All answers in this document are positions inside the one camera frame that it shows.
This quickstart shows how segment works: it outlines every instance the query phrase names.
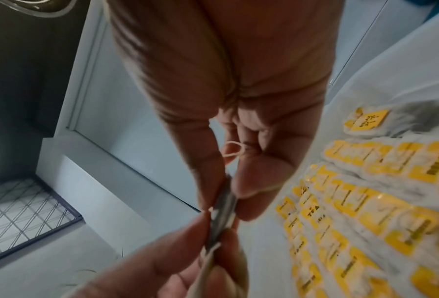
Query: cabinet door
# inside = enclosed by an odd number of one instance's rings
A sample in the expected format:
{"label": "cabinet door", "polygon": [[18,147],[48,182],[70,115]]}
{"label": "cabinet door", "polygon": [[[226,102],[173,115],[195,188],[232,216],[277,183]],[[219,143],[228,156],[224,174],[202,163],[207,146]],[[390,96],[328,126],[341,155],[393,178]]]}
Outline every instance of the cabinet door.
{"label": "cabinet door", "polygon": [[[95,58],[88,63],[93,63],[93,68],[84,77],[87,88],[78,98],[83,104],[75,130],[179,199],[198,207],[194,180],[145,95],[121,63],[109,26],[102,24],[99,30],[103,31],[92,51]],[[221,126],[211,126],[223,142]]]}

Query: dark background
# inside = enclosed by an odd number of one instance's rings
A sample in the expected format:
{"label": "dark background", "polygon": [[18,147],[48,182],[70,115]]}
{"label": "dark background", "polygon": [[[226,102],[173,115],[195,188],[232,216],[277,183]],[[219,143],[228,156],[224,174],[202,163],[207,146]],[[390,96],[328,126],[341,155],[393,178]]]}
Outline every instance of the dark background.
{"label": "dark background", "polygon": [[33,173],[54,134],[88,5],[43,19],[0,3],[0,179]]}

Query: human hand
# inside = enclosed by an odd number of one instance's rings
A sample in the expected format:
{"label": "human hand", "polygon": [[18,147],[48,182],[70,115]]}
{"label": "human hand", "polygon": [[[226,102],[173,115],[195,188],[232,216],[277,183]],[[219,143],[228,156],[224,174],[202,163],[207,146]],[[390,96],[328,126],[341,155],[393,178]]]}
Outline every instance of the human hand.
{"label": "human hand", "polygon": [[[225,164],[209,119],[247,145],[232,190],[258,217],[314,137],[343,0],[108,0],[116,44],[193,173],[202,209]],[[231,153],[232,145],[222,148]]]}
{"label": "human hand", "polygon": [[[166,235],[100,275],[69,298],[184,298],[201,268],[209,214],[201,214],[186,228]],[[207,279],[205,298],[245,298],[247,261],[235,231],[220,237],[215,266]]]}

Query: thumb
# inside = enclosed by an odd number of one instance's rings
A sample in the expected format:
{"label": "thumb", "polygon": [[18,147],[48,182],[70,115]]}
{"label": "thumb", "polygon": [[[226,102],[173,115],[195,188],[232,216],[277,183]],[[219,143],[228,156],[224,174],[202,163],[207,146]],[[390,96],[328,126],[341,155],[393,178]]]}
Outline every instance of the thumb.
{"label": "thumb", "polygon": [[209,213],[200,214],[187,227],[142,248],[71,297],[153,297],[171,275],[198,257],[207,239],[209,218]]}

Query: metal grate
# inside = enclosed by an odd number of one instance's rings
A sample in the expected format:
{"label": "metal grate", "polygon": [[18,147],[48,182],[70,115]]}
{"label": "metal grate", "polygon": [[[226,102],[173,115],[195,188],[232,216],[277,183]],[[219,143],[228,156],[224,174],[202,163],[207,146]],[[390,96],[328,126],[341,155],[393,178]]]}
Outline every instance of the metal grate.
{"label": "metal grate", "polygon": [[0,259],[82,217],[39,178],[0,183]]}

